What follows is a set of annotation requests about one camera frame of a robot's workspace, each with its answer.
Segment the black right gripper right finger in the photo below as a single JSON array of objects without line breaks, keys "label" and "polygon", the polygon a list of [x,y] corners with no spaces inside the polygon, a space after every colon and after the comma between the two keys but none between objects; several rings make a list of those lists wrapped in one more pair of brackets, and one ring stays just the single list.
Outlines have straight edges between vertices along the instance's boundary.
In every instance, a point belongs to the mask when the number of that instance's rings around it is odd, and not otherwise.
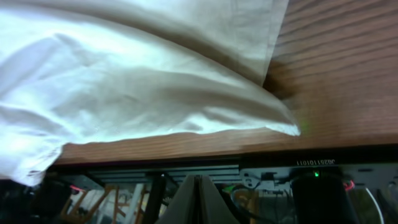
[{"label": "black right gripper right finger", "polygon": [[203,223],[239,224],[208,176],[201,176],[199,190]]}]

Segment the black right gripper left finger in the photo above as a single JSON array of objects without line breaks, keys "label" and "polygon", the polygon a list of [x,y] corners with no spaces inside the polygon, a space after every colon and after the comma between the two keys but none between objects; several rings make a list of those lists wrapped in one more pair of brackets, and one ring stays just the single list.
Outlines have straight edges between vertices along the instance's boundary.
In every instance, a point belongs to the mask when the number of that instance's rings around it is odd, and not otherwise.
[{"label": "black right gripper left finger", "polygon": [[187,176],[164,214],[155,224],[189,224],[193,221],[195,178]]}]

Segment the beige shorts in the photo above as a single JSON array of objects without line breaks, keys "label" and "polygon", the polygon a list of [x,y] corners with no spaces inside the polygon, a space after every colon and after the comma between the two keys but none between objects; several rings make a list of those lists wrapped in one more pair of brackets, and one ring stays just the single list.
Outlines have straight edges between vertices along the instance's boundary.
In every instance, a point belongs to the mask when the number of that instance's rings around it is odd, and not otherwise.
[{"label": "beige shorts", "polygon": [[68,143],[299,126],[263,89],[286,1],[2,1],[1,175]]}]

